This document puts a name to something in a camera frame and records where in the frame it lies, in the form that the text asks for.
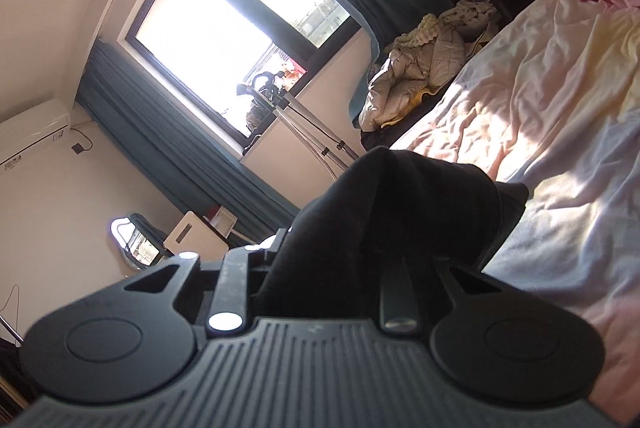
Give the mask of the black fleece garment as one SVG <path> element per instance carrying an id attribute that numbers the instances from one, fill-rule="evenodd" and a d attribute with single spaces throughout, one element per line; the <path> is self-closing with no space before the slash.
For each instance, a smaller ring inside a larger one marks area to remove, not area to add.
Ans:
<path id="1" fill-rule="evenodd" d="M 431 261 L 480 267 L 524 213 L 522 183 L 477 166 L 378 147 L 299 211 L 253 300 L 258 316 L 371 316 L 382 264 L 405 258 L 413 285 Z"/>

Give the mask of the white black chair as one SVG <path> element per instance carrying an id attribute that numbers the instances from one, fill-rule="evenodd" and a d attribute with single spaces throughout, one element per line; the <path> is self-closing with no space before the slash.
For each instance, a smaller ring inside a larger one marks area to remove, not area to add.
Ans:
<path id="1" fill-rule="evenodd" d="M 173 255 L 195 252 L 202 261 L 221 261 L 231 249 L 228 240 L 193 211 L 188 211 L 163 241 Z"/>

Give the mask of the left teal curtain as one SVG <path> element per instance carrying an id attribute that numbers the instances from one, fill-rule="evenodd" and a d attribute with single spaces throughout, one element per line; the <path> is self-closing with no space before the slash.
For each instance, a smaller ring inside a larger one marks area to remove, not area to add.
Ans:
<path id="1" fill-rule="evenodd" d="M 222 206 L 252 240 L 289 226 L 298 214 L 111 45 L 94 42 L 76 102 L 181 212 L 205 217 Z"/>

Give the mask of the vanity mirror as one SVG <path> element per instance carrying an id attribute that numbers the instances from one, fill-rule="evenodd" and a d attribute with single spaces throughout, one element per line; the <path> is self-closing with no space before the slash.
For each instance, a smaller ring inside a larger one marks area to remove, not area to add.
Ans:
<path id="1" fill-rule="evenodd" d="M 145 270 L 168 257 L 164 247 L 167 234 L 152 225 L 141 213 L 130 213 L 111 221 L 110 234 L 132 270 Z"/>

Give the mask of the metal garment steamer stand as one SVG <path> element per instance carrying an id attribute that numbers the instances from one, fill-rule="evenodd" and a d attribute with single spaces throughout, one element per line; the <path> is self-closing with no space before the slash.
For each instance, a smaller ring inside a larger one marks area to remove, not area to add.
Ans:
<path id="1" fill-rule="evenodd" d="M 336 181 L 336 170 L 345 172 L 359 155 L 279 83 L 287 74 L 283 70 L 256 73 L 236 86 L 236 95 L 250 96 L 254 107 L 282 123 Z"/>

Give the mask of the black framed window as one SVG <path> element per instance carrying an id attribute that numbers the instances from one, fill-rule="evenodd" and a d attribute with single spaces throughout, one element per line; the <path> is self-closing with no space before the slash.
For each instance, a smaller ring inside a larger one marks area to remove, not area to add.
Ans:
<path id="1" fill-rule="evenodd" d="M 299 92 L 359 26 L 337 0 L 144 0 L 126 41 L 230 141 L 248 149 L 272 119 L 240 84 Z"/>

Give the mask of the pink white bed sheet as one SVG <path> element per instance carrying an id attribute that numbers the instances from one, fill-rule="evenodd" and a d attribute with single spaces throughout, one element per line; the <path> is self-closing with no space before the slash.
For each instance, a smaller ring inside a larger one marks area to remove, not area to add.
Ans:
<path id="1" fill-rule="evenodd" d="M 398 149 L 471 163 L 529 201 L 489 275 L 582 315 L 606 350 L 590 399 L 639 416 L 639 13 L 536 0 Z"/>

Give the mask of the white air conditioner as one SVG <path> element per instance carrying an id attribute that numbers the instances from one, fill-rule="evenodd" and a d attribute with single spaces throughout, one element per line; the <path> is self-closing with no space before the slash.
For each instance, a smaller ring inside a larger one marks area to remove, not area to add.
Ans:
<path id="1" fill-rule="evenodd" d="M 29 108 L 1 123 L 1 173 L 26 157 L 61 140 L 70 127 L 70 113 L 57 98 Z"/>

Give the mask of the beige puffer jacket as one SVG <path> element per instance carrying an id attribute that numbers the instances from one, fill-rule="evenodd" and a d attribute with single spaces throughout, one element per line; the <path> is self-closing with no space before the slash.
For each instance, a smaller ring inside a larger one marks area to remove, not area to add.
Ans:
<path id="1" fill-rule="evenodd" d="M 390 127 L 435 96 L 499 31 L 497 7 L 487 0 L 461 0 L 436 16 L 425 15 L 413 30 L 387 47 L 368 83 L 358 125 L 370 133 Z"/>

